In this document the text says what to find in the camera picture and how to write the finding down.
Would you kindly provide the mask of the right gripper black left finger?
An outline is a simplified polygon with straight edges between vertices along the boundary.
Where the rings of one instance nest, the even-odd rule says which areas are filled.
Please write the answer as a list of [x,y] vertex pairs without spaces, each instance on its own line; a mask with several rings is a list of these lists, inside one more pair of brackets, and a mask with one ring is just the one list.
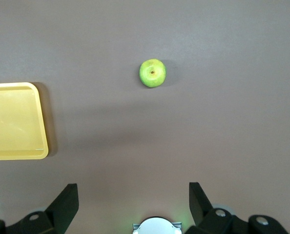
[[44,211],[32,212],[10,226],[0,219],[0,234],[63,234],[78,209],[78,186],[68,184]]

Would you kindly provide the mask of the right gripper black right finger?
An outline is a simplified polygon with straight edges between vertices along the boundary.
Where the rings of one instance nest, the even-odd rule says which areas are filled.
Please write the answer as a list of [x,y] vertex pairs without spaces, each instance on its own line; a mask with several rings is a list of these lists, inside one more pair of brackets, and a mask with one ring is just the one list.
[[189,183],[189,208],[194,225],[187,234],[287,234],[274,218],[252,215],[243,221],[226,209],[214,208],[198,182]]

